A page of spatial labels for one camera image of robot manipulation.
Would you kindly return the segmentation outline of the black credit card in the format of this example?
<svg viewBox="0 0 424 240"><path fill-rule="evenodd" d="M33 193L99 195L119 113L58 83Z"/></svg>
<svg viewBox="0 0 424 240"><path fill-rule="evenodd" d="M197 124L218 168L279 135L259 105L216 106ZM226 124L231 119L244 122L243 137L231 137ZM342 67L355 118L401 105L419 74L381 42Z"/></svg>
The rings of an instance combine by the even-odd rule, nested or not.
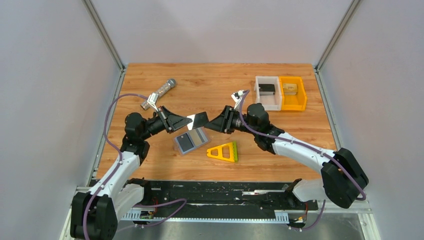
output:
<svg viewBox="0 0 424 240"><path fill-rule="evenodd" d="M201 128L209 122L209 118L206 111L189 115L187 116L187 118L191 119L191 122L187 125L187 129L189 131Z"/></svg>

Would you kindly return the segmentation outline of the pink leather card holder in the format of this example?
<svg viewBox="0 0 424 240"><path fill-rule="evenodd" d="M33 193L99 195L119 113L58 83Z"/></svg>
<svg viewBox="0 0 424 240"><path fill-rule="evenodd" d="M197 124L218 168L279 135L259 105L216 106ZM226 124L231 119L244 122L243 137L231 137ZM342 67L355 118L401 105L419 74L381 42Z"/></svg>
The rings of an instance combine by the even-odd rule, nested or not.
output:
<svg viewBox="0 0 424 240"><path fill-rule="evenodd" d="M179 152L180 155L186 155L201 146L209 143L210 137L206 133L204 127L188 130L173 139L173 149Z"/></svg>

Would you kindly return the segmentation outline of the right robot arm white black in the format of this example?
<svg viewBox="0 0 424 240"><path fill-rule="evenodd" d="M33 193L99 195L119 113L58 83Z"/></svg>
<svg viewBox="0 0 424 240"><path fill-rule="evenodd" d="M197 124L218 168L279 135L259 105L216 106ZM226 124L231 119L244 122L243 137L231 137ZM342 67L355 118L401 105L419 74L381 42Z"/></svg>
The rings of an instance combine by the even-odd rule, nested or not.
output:
<svg viewBox="0 0 424 240"><path fill-rule="evenodd" d="M288 157L319 173L320 179L300 180L294 185L291 192L300 202L330 200L348 209L355 200L366 199L364 189L369 178L350 150L325 149L293 137L270 122L260 103L249 105L246 114L227 105L205 127L224 134L234 131L252 134L261 150Z"/></svg>

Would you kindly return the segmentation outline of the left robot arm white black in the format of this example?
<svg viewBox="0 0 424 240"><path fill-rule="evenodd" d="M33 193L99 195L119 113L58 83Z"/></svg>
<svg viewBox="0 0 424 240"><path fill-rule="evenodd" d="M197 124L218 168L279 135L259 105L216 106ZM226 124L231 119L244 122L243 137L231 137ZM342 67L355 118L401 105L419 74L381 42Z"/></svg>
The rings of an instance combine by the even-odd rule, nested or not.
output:
<svg viewBox="0 0 424 240"><path fill-rule="evenodd" d="M160 106L145 119L138 112L125 118L125 135L118 156L106 174L87 192L78 192L72 199L70 236L79 240L111 240L121 218L145 199L146 184L130 179L147 157L147 139L166 131L171 134L193 122Z"/></svg>

